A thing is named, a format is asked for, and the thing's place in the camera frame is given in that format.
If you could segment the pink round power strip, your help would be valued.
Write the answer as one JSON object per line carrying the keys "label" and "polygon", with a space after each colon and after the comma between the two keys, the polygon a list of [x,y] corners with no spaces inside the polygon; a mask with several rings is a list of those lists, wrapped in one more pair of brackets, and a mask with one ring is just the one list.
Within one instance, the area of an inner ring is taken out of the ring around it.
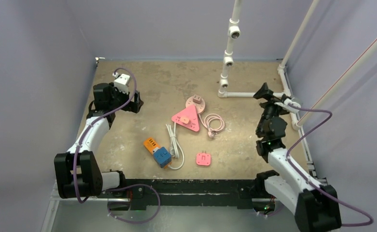
{"label": "pink round power strip", "polygon": [[185,107],[188,108],[190,106],[194,106],[196,108],[196,112],[197,114],[201,114],[204,112],[205,110],[205,100],[202,98],[202,103],[201,104],[196,104],[192,101],[193,99],[193,96],[189,97],[185,103]]}

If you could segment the orange power strip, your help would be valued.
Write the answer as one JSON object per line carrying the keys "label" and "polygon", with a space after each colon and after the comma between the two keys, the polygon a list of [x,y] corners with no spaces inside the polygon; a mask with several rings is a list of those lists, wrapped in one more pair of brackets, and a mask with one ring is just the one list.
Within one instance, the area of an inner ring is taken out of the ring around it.
{"label": "orange power strip", "polygon": [[156,148],[161,148],[161,146],[152,137],[145,140],[143,144],[144,147],[152,154],[152,156]]}

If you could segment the blue cube socket adapter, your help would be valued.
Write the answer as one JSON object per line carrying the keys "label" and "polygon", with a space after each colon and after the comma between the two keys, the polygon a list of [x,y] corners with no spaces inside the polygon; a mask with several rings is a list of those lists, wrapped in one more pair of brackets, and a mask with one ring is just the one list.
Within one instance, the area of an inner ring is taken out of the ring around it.
{"label": "blue cube socket adapter", "polygon": [[161,168],[166,168],[172,162],[172,156],[165,147],[156,148],[153,157]]}

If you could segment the pink triangular power strip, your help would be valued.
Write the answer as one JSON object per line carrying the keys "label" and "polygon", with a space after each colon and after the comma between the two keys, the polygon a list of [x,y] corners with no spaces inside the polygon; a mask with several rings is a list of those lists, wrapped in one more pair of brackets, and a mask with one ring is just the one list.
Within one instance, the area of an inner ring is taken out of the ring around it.
{"label": "pink triangular power strip", "polygon": [[194,105],[190,105],[171,117],[171,120],[194,132],[199,132],[200,123],[198,113]]}

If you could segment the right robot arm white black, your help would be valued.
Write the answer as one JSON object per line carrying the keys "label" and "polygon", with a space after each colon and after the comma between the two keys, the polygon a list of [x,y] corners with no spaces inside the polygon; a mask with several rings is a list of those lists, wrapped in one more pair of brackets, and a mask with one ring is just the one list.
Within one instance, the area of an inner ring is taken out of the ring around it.
{"label": "right robot arm white black", "polygon": [[325,186],[309,175],[288,154],[282,142],[286,135],[287,122],[282,115],[290,113],[293,99],[286,94],[270,90],[267,83],[253,95],[265,99],[260,106],[263,113],[255,134],[256,150],[272,170],[257,174],[255,192],[262,197],[276,197],[294,215],[301,232],[327,232],[342,226],[340,209],[331,198],[337,197],[332,186]]}

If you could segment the pink square plug adapter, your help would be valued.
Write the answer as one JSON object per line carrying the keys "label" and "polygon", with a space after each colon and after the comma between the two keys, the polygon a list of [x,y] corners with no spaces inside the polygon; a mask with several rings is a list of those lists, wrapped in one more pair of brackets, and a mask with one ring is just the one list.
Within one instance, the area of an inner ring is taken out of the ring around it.
{"label": "pink square plug adapter", "polygon": [[198,166],[210,166],[211,165],[211,154],[209,153],[197,153],[195,162]]}

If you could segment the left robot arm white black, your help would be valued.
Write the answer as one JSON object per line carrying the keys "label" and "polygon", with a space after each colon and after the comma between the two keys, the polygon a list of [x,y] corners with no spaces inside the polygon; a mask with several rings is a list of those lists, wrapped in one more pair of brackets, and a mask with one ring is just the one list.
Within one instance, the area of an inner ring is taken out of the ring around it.
{"label": "left robot arm white black", "polygon": [[93,96],[78,139],[65,153],[54,158],[56,184],[62,199],[98,196],[105,190],[116,198],[127,193],[123,172],[101,172],[94,153],[112,127],[115,109],[138,113],[144,102],[139,91],[130,93],[127,86],[114,82],[94,85]]}

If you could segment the light pink small plug adapter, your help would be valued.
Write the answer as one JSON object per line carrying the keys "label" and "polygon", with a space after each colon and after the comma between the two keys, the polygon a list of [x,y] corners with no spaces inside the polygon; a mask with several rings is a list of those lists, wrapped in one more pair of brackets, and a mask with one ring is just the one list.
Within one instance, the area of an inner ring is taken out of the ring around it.
{"label": "light pink small plug adapter", "polygon": [[202,103],[202,97],[199,96],[199,95],[194,95],[192,101],[196,104],[201,104]]}

